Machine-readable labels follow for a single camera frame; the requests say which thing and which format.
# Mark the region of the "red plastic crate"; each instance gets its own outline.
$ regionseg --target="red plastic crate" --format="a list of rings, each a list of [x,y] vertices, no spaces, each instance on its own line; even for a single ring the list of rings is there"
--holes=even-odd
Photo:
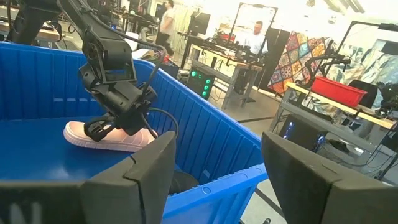
[[[312,91],[351,107],[358,106],[359,102],[362,100],[362,97],[367,94],[367,92],[364,90],[344,85],[323,77],[315,77],[315,81],[312,85]]]

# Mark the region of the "white fabric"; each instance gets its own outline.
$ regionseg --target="white fabric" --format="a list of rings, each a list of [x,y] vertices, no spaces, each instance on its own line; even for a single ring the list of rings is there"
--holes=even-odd
[[[163,28],[163,25],[164,25],[165,19],[166,19],[167,17],[172,18],[173,21],[172,21],[172,23],[168,26],[168,28],[164,29],[164,28]],[[168,35],[172,35],[172,34],[173,34],[173,32],[174,32],[174,17],[175,17],[175,11],[174,11],[174,9],[172,9],[172,8],[169,9],[169,10],[167,10],[167,11],[163,14],[162,22],[160,22],[160,31],[161,31],[162,33],[168,34]]]
[[[254,54],[258,54],[260,52],[260,48],[262,42],[264,41],[264,38],[266,38],[264,34],[251,34],[244,40],[244,45],[250,46],[250,51]],[[265,52],[268,52],[267,42],[264,44],[264,48],[262,49],[262,53]]]

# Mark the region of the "man in white shirt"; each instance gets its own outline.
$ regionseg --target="man in white shirt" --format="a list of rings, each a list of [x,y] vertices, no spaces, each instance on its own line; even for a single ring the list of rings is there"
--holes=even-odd
[[[174,28],[174,2],[173,0],[167,0],[165,3],[166,12],[162,16],[162,20],[160,22],[160,31],[157,34],[156,44],[159,44],[166,48],[167,53],[170,56],[173,56],[174,51],[170,47],[170,43],[168,43],[169,37],[175,32]]]
[[[250,51],[254,54],[258,54],[261,50],[262,43],[264,42],[264,39],[266,38],[265,35],[261,33],[262,30],[262,21],[257,21],[254,25],[253,28],[253,34],[248,36],[243,45],[244,46],[250,46]],[[261,50],[262,53],[268,52],[267,48],[267,42],[264,43],[264,46]],[[248,84],[248,80],[250,76],[252,75],[252,71],[249,70],[241,70],[239,73],[235,86],[234,86],[234,91],[239,94],[243,94],[246,88],[246,85]]]

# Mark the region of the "blue bin rim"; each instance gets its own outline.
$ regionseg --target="blue bin rim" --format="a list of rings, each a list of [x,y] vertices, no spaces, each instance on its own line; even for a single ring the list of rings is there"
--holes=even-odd
[[[36,47],[36,46],[15,44],[15,43],[9,43],[9,42],[0,43],[0,49],[1,48],[16,49],[16,50],[31,50],[31,51],[34,51],[34,52],[43,52],[43,53],[51,51],[52,54],[60,54],[60,55],[68,54],[68,55],[75,55],[77,57],[80,57],[80,56],[83,55],[83,52],[66,51],[66,50],[59,50],[59,49],[48,49],[48,48],[45,48],[45,47]],[[152,68],[152,69],[155,66],[153,63],[145,61],[145,60],[134,60],[134,64],[135,65],[142,65],[142,66],[145,66],[147,68]],[[180,88],[180,90],[188,91],[189,93],[191,93],[190,94],[191,96],[189,96],[189,97],[191,99],[193,99],[196,103],[198,103],[199,105],[206,106],[207,108],[212,108],[214,110],[217,110],[218,113],[212,113],[212,114],[215,115],[218,119],[226,122],[228,125],[230,125],[234,129],[239,129],[239,128],[243,129],[243,131],[245,131],[248,134],[246,137],[249,140],[251,140],[252,142],[258,142],[258,146],[260,147],[261,139],[260,139],[259,136],[255,135],[248,128],[246,128],[243,125],[239,124],[237,121],[235,121],[234,119],[229,117],[226,113],[221,111],[216,106],[212,105],[211,103],[209,103],[205,99],[199,97],[195,92],[193,92],[192,90],[187,88],[182,83],[178,82],[176,79],[171,77],[169,74],[164,72],[162,69],[159,69],[159,71],[162,72],[164,78],[166,78],[168,82],[174,82],[176,84],[176,86]]]

